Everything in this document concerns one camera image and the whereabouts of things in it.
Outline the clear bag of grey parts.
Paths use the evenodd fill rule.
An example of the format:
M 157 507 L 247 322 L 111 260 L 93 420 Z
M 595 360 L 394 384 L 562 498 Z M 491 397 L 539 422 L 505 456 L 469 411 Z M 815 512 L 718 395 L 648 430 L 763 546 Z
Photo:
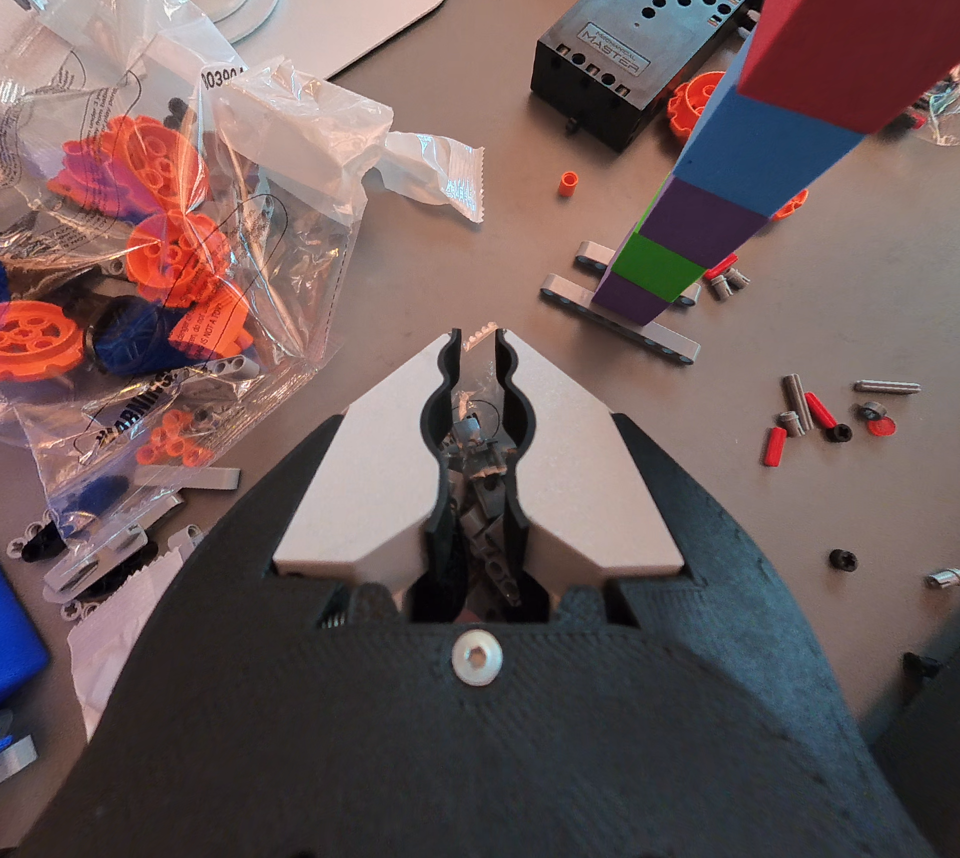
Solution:
M 515 443 L 503 428 L 491 320 L 460 344 L 461 374 L 450 393 L 451 430 L 443 441 L 451 500 L 466 558 L 463 621 L 506 623 L 522 616 L 520 581 L 505 538 L 507 460 Z

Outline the white plastic pouch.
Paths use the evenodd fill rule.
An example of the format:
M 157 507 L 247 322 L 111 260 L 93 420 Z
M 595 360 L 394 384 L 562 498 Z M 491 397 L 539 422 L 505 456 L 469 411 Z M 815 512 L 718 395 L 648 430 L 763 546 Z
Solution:
M 208 100 L 229 151 L 345 228 L 362 217 L 372 169 L 388 191 L 483 222 L 482 147 L 394 131 L 390 106 L 299 72 L 290 60 L 241 72 Z

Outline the blue foam cube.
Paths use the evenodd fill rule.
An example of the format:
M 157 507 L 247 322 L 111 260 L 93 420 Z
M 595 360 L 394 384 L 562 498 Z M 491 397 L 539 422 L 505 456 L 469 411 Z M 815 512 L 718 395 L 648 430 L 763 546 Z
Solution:
M 670 176 L 771 217 L 864 135 L 740 95 L 751 45 L 726 70 Z

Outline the small clear bag of parts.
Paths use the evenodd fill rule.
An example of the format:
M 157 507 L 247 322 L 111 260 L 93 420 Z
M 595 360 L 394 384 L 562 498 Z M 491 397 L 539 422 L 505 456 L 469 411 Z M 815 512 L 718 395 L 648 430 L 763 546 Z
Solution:
M 936 82 L 894 124 L 938 147 L 959 147 L 959 65 Z

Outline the grey ribbed pin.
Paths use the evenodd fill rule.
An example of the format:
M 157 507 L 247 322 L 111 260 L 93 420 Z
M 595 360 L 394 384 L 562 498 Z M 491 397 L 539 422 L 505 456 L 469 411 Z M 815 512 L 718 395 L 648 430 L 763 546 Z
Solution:
M 812 429 L 812 417 L 805 390 L 799 374 L 790 373 L 782 377 L 781 384 L 789 404 L 789 410 L 796 414 L 798 435 L 804 435 Z

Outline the dark perforated panel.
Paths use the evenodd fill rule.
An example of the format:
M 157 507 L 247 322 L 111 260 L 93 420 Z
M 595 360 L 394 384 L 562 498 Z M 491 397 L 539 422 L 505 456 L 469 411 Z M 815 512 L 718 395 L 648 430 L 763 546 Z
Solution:
M 930 656 L 942 669 L 913 680 L 905 652 Z M 864 723 L 870 750 L 908 816 L 939 856 L 959 855 L 959 620 L 902 651 L 894 676 Z

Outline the purple foam cube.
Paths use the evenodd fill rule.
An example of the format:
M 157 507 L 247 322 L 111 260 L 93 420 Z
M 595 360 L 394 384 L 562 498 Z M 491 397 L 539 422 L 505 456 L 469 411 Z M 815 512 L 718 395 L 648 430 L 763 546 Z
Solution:
M 638 225 L 639 234 L 704 269 L 737 251 L 769 221 L 712 192 L 669 176 Z
M 623 278 L 610 268 L 601 278 L 591 301 L 640 326 L 653 322 L 673 303 Z

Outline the green foam cube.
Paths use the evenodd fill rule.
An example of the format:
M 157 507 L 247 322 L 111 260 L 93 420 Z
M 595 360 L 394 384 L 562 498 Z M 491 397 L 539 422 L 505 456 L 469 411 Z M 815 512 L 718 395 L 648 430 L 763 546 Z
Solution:
M 634 230 L 616 252 L 610 273 L 673 303 L 707 268 Z

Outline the light grey flat beam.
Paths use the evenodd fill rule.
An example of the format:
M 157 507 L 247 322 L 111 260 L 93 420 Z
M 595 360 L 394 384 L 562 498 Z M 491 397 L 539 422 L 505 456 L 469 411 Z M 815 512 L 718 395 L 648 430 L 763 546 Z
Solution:
M 187 467 L 182 465 L 144 465 L 133 473 L 132 482 L 138 488 L 182 489 L 234 492 L 241 480 L 236 467 Z

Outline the clear bag of orange gears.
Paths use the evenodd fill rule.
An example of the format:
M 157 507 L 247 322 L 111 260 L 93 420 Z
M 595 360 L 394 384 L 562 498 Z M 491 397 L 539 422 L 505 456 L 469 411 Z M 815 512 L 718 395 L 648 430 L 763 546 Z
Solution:
M 46 494 L 9 552 L 44 561 L 67 614 L 147 542 L 172 489 L 318 372 L 361 217 L 283 191 L 218 138 L 210 93 L 170 71 L 90 86 L 2 75 L 2 408 Z

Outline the orange gear stack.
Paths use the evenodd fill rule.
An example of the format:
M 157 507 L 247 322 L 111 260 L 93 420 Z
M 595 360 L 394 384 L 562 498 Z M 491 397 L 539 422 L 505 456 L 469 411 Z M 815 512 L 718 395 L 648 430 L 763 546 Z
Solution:
M 670 131 L 686 144 L 696 128 L 714 91 L 725 76 L 723 71 L 699 73 L 680 84 L 667 102 L 666 117 Z

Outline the black perforated control box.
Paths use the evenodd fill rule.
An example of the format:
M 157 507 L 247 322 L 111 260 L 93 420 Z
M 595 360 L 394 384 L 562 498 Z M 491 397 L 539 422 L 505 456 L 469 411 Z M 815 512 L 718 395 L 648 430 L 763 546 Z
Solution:
M 539 37 L 531 90 L 622 153 L 764 0 L 578 0 Z

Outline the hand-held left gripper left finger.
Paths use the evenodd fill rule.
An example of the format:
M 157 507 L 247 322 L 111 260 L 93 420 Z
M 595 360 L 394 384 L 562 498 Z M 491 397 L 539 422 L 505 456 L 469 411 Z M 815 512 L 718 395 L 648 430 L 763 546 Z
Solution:
M 414 617 L 455 617 L 465 546 L 443 442 L 461 332 L 442 334 L 346 409 L 273 553 L 284 577 L 377 583 Z

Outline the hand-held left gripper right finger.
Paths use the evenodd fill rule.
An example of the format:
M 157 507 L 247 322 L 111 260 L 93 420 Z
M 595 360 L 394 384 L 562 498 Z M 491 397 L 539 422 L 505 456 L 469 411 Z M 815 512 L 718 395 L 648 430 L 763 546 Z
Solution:
M 616 416 L 516 333 L 495 332 L 507 456 L 503 540 L 520 605 L 547 613 L 574 587 L 679 575 L 685 560 Z

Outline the red foam cube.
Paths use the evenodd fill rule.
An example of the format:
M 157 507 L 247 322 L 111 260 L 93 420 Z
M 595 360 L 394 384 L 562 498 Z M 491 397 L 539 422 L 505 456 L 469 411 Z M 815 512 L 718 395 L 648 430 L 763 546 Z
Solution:
M 869 134 L 958 65 L 959 0 L 766 0 L 738 92 Z

